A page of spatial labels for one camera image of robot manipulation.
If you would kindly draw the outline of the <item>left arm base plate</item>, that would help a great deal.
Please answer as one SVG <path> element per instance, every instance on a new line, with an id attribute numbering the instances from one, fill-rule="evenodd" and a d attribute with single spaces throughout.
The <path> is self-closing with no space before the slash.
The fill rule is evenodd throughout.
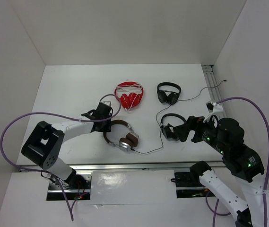
<path id="1" fill-rule="evenodd" d="M 81 175 L 83 180 L 81 182 L 77 181 L 74 183 L 73 186 L 68 186 L 65 182 L 59 179 L 64 192 L 66 194 L 66 198 L 69 201 L 73 201 L 75 198 L 78 198 L 80 201 L 88 201 L 90 200 L 91 196 L 91 180 L 92 174 L 91 173 L 84 173 Z M 53 176 L 47 176 L 46 178 L 49 179 L 48 191 L 46 200 L 47 201 L 63 201 L 64 196 L 63 192 L 59 184 L 56 182 Z"/>

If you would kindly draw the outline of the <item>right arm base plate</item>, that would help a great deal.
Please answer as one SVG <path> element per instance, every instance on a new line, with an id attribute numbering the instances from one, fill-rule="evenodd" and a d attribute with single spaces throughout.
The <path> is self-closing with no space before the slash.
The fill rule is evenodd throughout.
<path id="1" fill-rule="evenodd" d="M 170 181 L 175 184 L 177 192 L 203 191 L 206 189 L 205 186 L 191 177 L 190 172 L 175 172 Z"/>

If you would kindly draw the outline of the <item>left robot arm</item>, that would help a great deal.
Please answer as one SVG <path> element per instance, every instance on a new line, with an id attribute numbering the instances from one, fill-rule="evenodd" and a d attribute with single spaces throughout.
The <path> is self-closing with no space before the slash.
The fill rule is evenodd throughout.
<path id="1" fill-rule="evenodd" d="M 95 110 L 82 114 L 76 120 L 55 124 L 41 121 L 23 145 L 21 153 L 42 170 L 58 177 L 64 188 L 83 186 L 86 180 L 59 158 L 61 147 L 64 142 L 80 135 L 108 132 L 112 114 L 111 105 L 100 102 Z"/>

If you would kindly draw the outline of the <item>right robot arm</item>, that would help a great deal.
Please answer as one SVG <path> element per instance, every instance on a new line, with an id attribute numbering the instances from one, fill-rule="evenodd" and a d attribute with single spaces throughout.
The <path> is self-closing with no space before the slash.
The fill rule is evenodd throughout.
<path id="1" fill-rule="evenodd" d="M 244 130 L 232 118 L 222 118 L 217 125 L 202 117 L 190 116 L 174 132 L 185 142 L 190 131 L 192 142 L 205 142 L 222 155 L 223 163 L 236 178 L 244 199 L 227 187 L 205 162 L 190 167 L 189 180 L 204 185 L 228 209 L 237 227 L 269 227 L 269 193 L 264 188 L 264 166 L 260 156 L 244 144 Z"/>

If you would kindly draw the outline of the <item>brown silver headphones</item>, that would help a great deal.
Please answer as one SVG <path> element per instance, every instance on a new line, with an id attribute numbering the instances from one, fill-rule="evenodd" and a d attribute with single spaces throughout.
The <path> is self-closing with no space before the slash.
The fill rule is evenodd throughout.
<path id="1" fill-rule="evenodd" d="M 134 132 L 132 126 L 124 120 L 113 120 L 111 121 L 111 126 L 113 125 L 123 125 L 127 127 L 130 132 L 127 133 L 124 137 L 121 137 L 118 143 L 109 140 L 107 137 L 107 132 L 103 132 L 103 138 L 107 144 L 127 152 L 134 151 L 134 148 L 139 144 L 139 135 Z"/>

